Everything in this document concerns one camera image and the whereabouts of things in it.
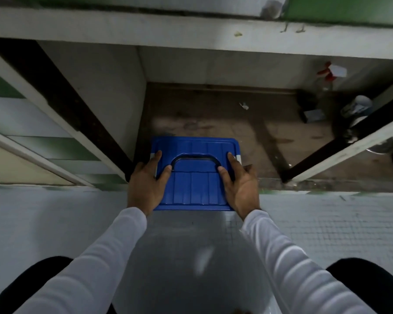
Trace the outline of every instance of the small box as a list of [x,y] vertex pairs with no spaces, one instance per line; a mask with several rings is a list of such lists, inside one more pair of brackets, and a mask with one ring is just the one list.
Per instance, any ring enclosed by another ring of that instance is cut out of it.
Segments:
[[154,137],[151,157],[162,151],[156,171],[159,178],[171,164],[172,175],[165,194],[156,210],[216,210],[231,211],[218,174],[225,167],[234,180],[227,153],[241,163],[239,143],[233,138]]

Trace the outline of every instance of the forearm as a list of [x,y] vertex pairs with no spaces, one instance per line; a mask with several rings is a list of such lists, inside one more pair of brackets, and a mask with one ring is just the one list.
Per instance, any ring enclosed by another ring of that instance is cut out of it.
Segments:
[[253,242],[264,261],[283,314],[374,313],[293,244],[266,212],[252,211],[245,219],[242,232]]
[[106,313],[131,251],[146,227],[142,211],[124,209],[102,236],[16,313]]

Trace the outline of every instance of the leg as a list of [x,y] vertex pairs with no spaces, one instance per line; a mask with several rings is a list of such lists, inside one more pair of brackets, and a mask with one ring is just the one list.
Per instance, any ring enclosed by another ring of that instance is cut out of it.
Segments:
[[[72,258],[51,257],[31,266],[0,293],[0,314],[12,314],[52,277],[67,267]],[[112,304],[108,314],[116,314]]]
[[393,275],[359,258],[340,259],[327,270],[377,314],[393,314]]

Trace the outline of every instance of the blue plastic lid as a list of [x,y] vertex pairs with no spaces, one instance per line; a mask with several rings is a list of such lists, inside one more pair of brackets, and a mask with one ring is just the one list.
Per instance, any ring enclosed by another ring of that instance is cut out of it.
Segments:
[[225,167],[234,179],[227,153],[240,159],[239,143],[233,138],[155,137],[152,154],[162,151],[157,178],[171,164],[172,175],[156,210],[231,211],[217,167]]

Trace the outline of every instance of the person's left hand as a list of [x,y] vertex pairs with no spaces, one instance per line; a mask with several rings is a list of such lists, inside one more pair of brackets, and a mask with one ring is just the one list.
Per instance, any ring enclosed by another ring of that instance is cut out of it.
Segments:
[[127,207],[137,207],[146,216],[150,215],[162,201],[166,184],[172,173],[172,166],[168,165],[156,180],[154,174],[161,157],[162,151],[157,151],[147,165],[143,162],[138,163],[129,181]]

